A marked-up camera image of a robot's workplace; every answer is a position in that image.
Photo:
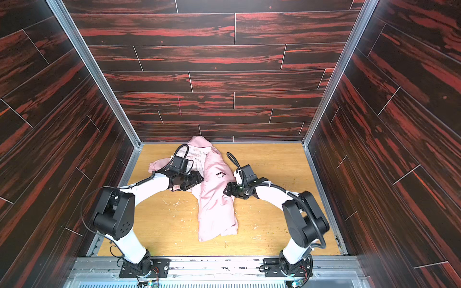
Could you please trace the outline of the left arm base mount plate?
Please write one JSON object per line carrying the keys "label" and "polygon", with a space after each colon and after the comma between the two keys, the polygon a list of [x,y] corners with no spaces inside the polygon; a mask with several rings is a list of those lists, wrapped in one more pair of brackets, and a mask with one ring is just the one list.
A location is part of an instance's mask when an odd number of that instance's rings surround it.
{"label": "left arm base mount plate", "polygon": [[144,259],[139,264],[123,261],[119,278],[166,278],[168,276],[170,259]]}

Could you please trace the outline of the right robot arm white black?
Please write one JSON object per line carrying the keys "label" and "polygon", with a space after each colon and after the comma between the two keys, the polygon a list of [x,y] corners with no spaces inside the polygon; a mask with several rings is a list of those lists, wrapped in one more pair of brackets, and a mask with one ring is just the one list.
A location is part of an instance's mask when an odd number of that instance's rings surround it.
{"label": "right robot arm white black", "polygon": [[324,234],[330,230],[330,225],[312,193],[291,192],[266,178],[258,178],[249,165],[238,168],[234,176],[236,181],[226,185],[224,195],[240,199],[254,196],[283,211],[291,237],[279,255],[279,264],[285,274],[293,273],[312,250],[326,248]]}

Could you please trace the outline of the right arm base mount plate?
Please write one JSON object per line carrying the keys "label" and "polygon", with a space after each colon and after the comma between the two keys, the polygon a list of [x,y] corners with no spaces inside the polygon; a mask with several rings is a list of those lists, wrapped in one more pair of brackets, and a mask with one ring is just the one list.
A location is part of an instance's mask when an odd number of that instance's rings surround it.
{"label": "right arm base mount plate", "polygon": [[312,275],[313,259],[309,256],[301,259],[296,264],[290,264],[285,258],[264,258],[259,272],[266,277],[302,277],[309,278]]}

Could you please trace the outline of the aluminium front rail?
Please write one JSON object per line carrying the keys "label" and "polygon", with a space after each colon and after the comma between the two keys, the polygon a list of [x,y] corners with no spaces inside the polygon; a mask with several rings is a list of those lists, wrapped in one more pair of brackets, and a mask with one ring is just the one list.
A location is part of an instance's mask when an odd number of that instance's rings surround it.
{"label": "aluminium front rail", "polygon": [[79,258],[66,288],[369,288],[372,283],[354,256],[315,256],[312,268],[294,277],[277,272],[266,256],[166,256],[153,260],[160,270],[137,277],[108,257]]}

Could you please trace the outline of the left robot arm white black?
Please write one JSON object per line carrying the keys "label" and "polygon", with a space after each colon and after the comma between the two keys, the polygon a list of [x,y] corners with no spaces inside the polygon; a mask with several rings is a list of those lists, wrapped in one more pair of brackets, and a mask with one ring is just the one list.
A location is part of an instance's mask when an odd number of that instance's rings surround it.
{"label": "left robot arm white black", "polygon": [[113,241],[122,253],[124,263],[141,276],[150,273],[150,252],[139,242],[133,225],[135,208],[151,196],[170,189],[187,191],[204,181],[192,169],[193,161],[175,156],[151,176],[126,187],[104,187],[90,223]]}

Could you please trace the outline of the pink zip-up jacket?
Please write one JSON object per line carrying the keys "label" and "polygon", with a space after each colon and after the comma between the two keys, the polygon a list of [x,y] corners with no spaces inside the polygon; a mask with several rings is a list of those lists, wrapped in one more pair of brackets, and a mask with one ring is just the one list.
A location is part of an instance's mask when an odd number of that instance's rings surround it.
{"label": "pink zip-up jacket", "polygon": [[238,222],[234,211],[234,197],[223,191],[235,177],[224,162],[219,150],[202,136],[194,136],[187,143],[187,159],[193,160],[193,171],[198,171],[204,181],[189,190],[198,200],[198,239],[212,240],[221,235],[236,235]]}

